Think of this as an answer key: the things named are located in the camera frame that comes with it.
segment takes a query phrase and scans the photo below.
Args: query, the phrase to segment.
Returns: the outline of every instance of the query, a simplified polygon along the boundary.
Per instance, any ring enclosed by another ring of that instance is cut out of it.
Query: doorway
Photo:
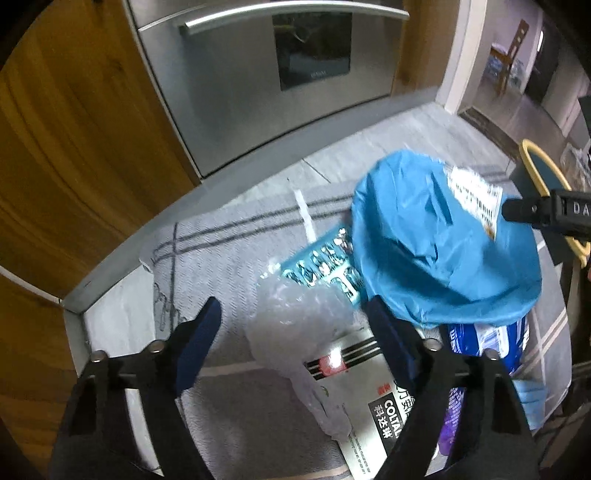
[[[538,104],[542,103],[542,99],[552,80],[552,75],[558,67],[560,42],[561,38],[556,26],[544,20],[534,67],[525,87],[525,94]]]

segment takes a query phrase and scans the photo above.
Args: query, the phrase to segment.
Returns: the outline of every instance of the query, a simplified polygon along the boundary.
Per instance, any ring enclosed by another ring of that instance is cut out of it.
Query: oven handle
[[[383,5],[352,2],[348,0],[281,0],[263,4],[246,5],[231,8],[211,15],[190,20],[180,28],[190,35],[194,33],[222,27],[249,18],[264,17],[266,15],[299,14],[304,12],[338,12],[346,14],[376,15],[378,17],[408,20],[407,11]]]

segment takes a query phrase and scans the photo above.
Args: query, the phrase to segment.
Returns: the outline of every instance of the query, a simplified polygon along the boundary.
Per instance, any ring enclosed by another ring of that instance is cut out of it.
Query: striped towel
[[[478,172],[516,193],[503,171]],[[347,220],[354,188],[348,182],[303,193],[304,217],[318,235]],[[190,218],[160,230],[144,255],[154,273],[159,338],[194,318],[209,296],[222,304],[222,327],[195,386],[181,398],[191,435],[215,478],[350,478],[337,443],[322,433],[289,380],[254,362],[244,334],[269,260],[289,258],[307,244],[299,200],[287,194]],[[537,241],[542,295],[528,317],[530,342],[519,375],[548,387],[549,416],[570,384],[570,338],[558,278],[541,235]]]

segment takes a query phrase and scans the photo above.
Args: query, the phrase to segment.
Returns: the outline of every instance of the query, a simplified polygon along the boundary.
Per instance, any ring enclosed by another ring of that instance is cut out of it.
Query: blue plastic bag
[[[355,267],[368,297],[380,295],[401,319],[423,328],[502,326],[540,296],[531,227],[499,215],[493,240],[453,196],[440,161],[391,154],[357,185],[351,210]]]

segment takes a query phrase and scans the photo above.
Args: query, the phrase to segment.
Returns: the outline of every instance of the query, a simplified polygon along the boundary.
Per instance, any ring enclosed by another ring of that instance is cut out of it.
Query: purple package
[[[464,400],[464,391],[462,388],[452,388],[449,392],[449,406],[443,420],[443,427],[439,434],[439,451],[442,455],[449,456],[452,451],[453,440],[456,437],[457,426],[460,423],[460,413],[462,412],[462,401]]]

